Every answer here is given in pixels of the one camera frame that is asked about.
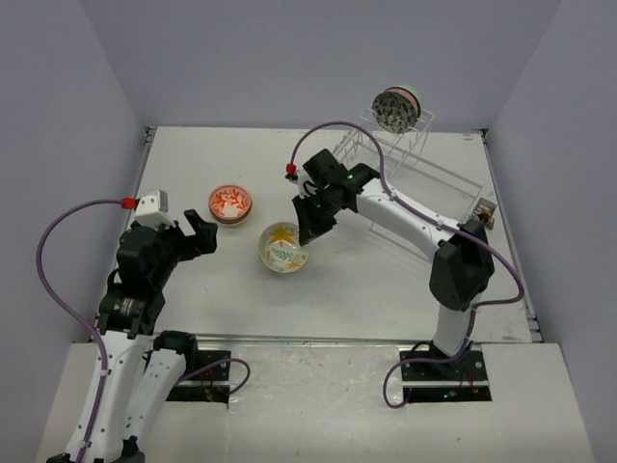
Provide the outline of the orange floral bowl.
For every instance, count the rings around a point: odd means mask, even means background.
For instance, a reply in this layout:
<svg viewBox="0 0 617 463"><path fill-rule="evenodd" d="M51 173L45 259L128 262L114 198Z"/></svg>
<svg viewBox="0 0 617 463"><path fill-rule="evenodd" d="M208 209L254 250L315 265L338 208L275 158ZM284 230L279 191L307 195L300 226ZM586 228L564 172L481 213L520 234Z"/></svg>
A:
<svg viewBox="0 0 617 463"><path fill-rule="evenodd" d="M241 186L228 184L215 188L209 195L208 207L237 204L240 207L253 206L252 196Z"/></svg>

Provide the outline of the yellow leaf pattern bowl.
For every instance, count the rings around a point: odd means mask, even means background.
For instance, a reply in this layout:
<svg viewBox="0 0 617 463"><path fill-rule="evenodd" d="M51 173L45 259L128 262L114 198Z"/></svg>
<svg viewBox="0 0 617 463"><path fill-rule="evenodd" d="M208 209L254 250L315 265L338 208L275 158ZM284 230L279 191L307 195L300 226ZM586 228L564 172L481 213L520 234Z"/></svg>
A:
<svg viewBox="0 0 617 463"><path fill-rule="evenodd" d="M269 225L257 242L261 262L276 273L293 273L309 259L309 245L301 246L299 227L289 222Z"/></svg>

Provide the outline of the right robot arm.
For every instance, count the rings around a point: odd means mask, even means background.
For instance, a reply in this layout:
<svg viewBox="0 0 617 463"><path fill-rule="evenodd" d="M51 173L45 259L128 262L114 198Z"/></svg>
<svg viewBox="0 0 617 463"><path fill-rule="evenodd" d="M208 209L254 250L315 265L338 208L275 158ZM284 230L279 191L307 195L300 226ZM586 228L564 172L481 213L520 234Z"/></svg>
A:
<svg viewBox="0 0 617 463"><path fill-rule="evenodd" d="M411 242L431 263L429 290L439 302L432 338L432 371L450 379L465 365L471 306L478 302L495 272L481 225L460 224L391 189L377 170L360 163L351 169L329 150L321 150L301 170L286 166L285 178L298 186L293 198L300 243L306 245L332 230L336 215L350 210Z"/></svg>

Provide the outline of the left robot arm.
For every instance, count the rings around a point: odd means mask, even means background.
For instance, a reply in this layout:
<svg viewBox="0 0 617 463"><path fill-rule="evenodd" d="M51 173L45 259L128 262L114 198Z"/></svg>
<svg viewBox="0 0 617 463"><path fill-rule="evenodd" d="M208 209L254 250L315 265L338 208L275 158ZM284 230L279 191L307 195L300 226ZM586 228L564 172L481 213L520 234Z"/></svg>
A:
<svg viewBox="0 0 617 463"><path fill-rule="evenodd" d="M142 462L144 445L162 404L177 380L201 365L197 340L186 332L153 334L165 305L163 289L176 266L212 254L216 224L194 209L184 213L193 229L157 213L148 224L137 213L120 237L117 266L91 332L98 354L80 418L54 462Z"/></svg>

